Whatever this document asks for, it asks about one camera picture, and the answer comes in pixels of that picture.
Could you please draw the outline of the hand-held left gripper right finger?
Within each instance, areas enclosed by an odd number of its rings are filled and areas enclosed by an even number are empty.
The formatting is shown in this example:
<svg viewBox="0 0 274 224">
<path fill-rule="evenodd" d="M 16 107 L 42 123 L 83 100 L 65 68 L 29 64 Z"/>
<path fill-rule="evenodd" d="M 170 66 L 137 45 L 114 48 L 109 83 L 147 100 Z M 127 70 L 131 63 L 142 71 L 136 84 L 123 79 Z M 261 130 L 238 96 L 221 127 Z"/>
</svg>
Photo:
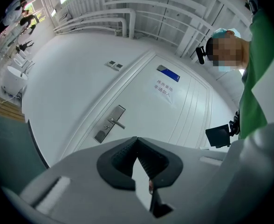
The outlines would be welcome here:
<svg viewBox="0 0 274 224">
<path fill-rule="evenodd" d="M 139 224 L 215 224 L 220 166 L 227 154 L 137 139 L 137 156 L 153 181 L 151 208 Z"/>
</svg>

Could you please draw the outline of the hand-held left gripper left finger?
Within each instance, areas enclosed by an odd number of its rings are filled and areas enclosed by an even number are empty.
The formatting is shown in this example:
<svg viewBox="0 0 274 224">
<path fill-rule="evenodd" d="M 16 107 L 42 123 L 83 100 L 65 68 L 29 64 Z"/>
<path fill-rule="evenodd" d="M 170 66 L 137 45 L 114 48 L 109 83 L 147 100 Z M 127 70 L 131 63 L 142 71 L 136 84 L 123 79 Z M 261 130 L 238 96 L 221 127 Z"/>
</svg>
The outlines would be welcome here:
<svg viewBox="0 0 274 224">
<path fill-rule="evenodd" d="M 32 180 L 11 204 L 33 224 L 149 224 L 135 192 L 137 137 L 76 151 Z"/>
</svg>

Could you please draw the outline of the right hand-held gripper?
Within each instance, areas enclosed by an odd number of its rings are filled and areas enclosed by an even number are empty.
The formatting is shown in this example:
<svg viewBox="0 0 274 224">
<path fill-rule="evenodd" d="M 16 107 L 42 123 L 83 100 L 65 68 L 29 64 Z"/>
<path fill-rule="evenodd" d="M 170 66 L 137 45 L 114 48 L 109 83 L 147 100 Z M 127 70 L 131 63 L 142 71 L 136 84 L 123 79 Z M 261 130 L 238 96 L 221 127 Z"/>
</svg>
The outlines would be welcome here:
<svg viewBox="0 0 274 224">
<path fill-rule="evenodd" d="M 259 3 L 258 0 L 247 0 L 249 4 L 249 9 L 252 15 L 255 15 L 259 10 Z"/>
</svg>

